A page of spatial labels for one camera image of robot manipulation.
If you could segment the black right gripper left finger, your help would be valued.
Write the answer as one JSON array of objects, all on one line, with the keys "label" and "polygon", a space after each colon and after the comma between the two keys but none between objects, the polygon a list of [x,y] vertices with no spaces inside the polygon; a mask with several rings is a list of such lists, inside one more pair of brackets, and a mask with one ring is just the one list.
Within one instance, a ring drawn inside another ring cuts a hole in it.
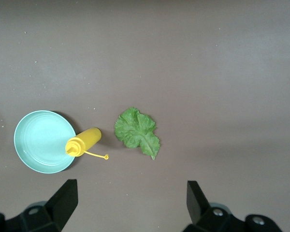
[{"label": "black right gripper left finger", "polygon": [[32,203],[11,219],[0,213],[0,232],[61,232],[77,205],[77,180],[69,179],[46,202]]}]

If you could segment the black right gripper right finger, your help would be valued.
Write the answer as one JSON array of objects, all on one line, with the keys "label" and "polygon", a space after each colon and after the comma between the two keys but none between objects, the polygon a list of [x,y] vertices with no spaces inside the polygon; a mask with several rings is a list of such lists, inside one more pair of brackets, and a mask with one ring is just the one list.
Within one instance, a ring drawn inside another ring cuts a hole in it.
[{"label": "black right gripper right finger", "polygon": [[250,214],[242,221],[225,205],[209,203],[197,181],[187,182],[186,203],[191,224],[182,232],[283,232],[264,215]]}]

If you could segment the yellow squeeze sauce bottle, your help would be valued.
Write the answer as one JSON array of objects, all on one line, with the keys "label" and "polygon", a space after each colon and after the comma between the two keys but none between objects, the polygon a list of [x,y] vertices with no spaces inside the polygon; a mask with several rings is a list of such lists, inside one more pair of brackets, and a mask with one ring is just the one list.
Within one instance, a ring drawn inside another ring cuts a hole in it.
[{"label": "yellow squeeze sauce bottle", "polygon": [[65,152],[67,155],[72,157],[80,157],[83,154],[87,154],[93,157],[108,160],[108,154],[103,156],[88,151],[101,139],[101,137],[102,133],[98,128],[87,129],[67,141],[65,145]]}]

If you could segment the mint green plate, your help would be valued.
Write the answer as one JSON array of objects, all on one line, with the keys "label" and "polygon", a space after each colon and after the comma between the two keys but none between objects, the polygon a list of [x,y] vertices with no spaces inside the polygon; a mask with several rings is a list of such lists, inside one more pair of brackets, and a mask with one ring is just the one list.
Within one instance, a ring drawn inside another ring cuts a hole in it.
[{"label": "mint green plate", "polygon": [[39,110],[19,121],[14,131],[14,146],[26,166],[39,173],[55,174],[73,163],[74,157],[66,154],[65,145],[75,135],[63,116]]}]

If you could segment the green lettuce leaf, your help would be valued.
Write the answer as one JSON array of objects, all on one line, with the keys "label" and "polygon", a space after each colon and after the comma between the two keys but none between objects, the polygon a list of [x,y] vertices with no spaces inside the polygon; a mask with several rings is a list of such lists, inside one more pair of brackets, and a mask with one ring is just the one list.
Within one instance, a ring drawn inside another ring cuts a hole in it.
[{"label": "green lettuce leaf", "polygon": [[127,148],[139,147],[143,154],[154,160],[160,150],[160,139],[154,133],[156,128],[155,121],[149,115],[130,107],[118,116],[114,134]]}]

